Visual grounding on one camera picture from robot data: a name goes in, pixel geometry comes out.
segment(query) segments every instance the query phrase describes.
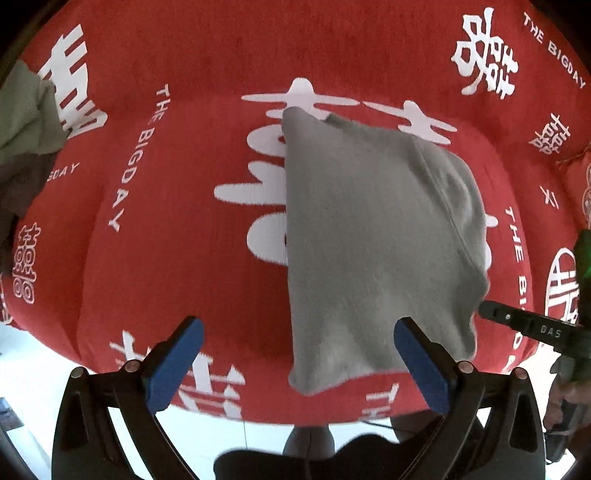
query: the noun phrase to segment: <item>green object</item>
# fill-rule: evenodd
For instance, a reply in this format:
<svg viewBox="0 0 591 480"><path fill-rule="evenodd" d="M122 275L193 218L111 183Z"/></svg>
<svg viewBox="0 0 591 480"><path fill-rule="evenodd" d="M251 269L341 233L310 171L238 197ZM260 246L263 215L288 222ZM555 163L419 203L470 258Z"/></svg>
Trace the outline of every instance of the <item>green object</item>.
<svg viewBox="0 0 591 480"><path fill-rule="evenodd" d="M577 269L577 282L581 286L591 279L591 230L582 230L574 245L574 262Z"/></svg>
<svg viewBox="0 0 591 480"><path fill-rule="evenodd" d="M16 155L58 152L66 143L55 86L19 60L0 89L0 167Z"/></svg>

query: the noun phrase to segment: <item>blue gripper pad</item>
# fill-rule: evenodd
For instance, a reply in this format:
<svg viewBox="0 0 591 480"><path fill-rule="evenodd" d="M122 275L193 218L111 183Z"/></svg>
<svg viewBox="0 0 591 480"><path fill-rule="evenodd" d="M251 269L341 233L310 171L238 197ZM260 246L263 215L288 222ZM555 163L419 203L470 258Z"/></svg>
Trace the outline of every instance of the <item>blue gripper pad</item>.
<svg viewBox="0 0 591 480"><path fill-rule="evenodd" d="M450 394L455 388L453 358L443 347L431 342L410 317L396 322L394 345L429 408L446 415L450 410Z"/></svg>
<svg viewBox="0 0 591 480"><path fill-rule="evenodd" d="M165 342L144 360L142 381L146 405L152 415L166 410L203 345L201 320L187 317Z"/></svg>

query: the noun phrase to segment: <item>red cushion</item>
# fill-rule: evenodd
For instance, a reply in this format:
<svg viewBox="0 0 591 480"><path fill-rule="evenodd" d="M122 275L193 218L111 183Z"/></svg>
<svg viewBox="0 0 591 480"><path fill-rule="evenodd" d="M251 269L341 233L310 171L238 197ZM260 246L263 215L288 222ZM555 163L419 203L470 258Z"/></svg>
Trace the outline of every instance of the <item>red cushion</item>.
<svg viewBox="0 0 591 480"><path fill-rule="evenodd" d="M463 95L478 69L463 77L451 61L458 42L468 40L463 15L483 17L490 6L492 35L519 65L509 73L515 90L503 99L487 91L485 79L474 95ZM524 11L538 30L531 21L524 25ZM581 150L589 140L583 113L590 99L589 87L580 88L548 42L560 45L570 68L587 80L584 68L525 0L409 0L395 7L310 0L290 9L270 0L69 2L27 50L31 68L40 69L53 48L60 70L58 46L78 25L83 36L67 53L82 52L76 48L84 42L86 54L69 71L86 66L87 97L108 119L68 142L19 227L41 229L34 245L21 246L35 251L37 275L27 280L34 301L10 293L5 282L19 325L57 352L111 371L126 358L142 358L193 314L205 323L206 341L176 404L298 424L425 407L408 375L363 378L311 398L287 383L283 160L275 156L282 148L277 113L269 113L285 103L242 97L308 85L293 83L298 78L318 95L339 98L316 99L317 108L358 121L431 135L420 128L425 117L410 115L417 106L450 126L436 123L432 140L449 140L468 163L494 217L488 297L543 313L553 259L572 246L576 229L548 156L528 142L559 113L570 127L559 155ZM54 80L64 85L63 76ZM62 107L78 94L84 99L76 82L79 90ZM540 186L556 195L560 210L545 203ZM487 320L476 318L475 328L474 362L485 371L513 368L535 349Z"/></svg>

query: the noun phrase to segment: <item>screw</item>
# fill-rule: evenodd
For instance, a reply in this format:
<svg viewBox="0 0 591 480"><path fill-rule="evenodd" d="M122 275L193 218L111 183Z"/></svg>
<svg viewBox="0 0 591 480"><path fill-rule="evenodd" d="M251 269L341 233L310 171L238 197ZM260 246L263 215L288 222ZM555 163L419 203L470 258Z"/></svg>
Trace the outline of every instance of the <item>screw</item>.
<svg viewBox="0 0 591 480"><path fill-rule="evenodd" d="M141 363L139 362L139 360L130 360L124 365L124 368L126 372L132 374L139 370L140 365Z"/></svg>
<svg viewBox="0 0 591 480"><path fill-rule="evenodd" d="M459 362L457 367L460 369L460 372L465 374L471 374L474 371L474 365L470 362Z"/></svg>
<svg viewBox="0 0 591 480"><path fill-rule="evenodd" d="M84 375L84 368L82 367L76 367L70 374L72 378L80 378L82 375Z"/></svg>
<svg viewBox="0 0 591 480"><path fill-rule="evenodd" d="M527 371L524 368L516 368L515 369L515 376L520 380L525 380L527 378Z"/></svg>

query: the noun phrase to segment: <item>cable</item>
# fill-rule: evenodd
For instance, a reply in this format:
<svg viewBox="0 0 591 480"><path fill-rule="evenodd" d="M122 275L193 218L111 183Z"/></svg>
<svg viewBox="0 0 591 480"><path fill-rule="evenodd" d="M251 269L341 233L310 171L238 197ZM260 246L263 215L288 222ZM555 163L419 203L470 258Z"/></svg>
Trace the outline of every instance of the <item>cable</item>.
<svg viewBox="0 0 591 480"><path fill-rule="evenodd" d="M366 425L371 425L372 427L382 427L383 429L393 430L395 432L404 432L404 433L417 433L414 430L405 430L405 429L395 429L392 426L382 425L380 423L373 423L371 421L361 420L361 423L365 423Z"/></svg>

